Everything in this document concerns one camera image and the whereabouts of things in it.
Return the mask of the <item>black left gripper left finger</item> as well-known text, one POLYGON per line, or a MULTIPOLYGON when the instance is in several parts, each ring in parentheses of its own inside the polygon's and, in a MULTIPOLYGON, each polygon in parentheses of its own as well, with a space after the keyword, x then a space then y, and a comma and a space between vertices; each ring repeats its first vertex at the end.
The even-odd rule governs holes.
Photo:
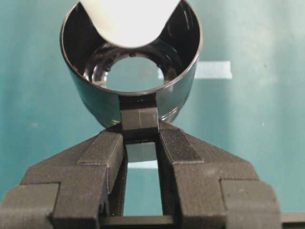
POLYGON ((102 131, 31 166, 0 207, 3 229, 97 229, 123 213, 123 136, 102 131))

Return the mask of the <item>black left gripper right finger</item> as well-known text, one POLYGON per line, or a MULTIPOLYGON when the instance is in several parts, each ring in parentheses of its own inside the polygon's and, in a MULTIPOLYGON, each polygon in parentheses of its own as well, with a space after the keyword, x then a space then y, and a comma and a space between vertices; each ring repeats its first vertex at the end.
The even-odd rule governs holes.
POLYGON ((180 228, 281 228, 275 192, 250 162, 180 129, 160 131, 157 158, 163 213, 180 228))

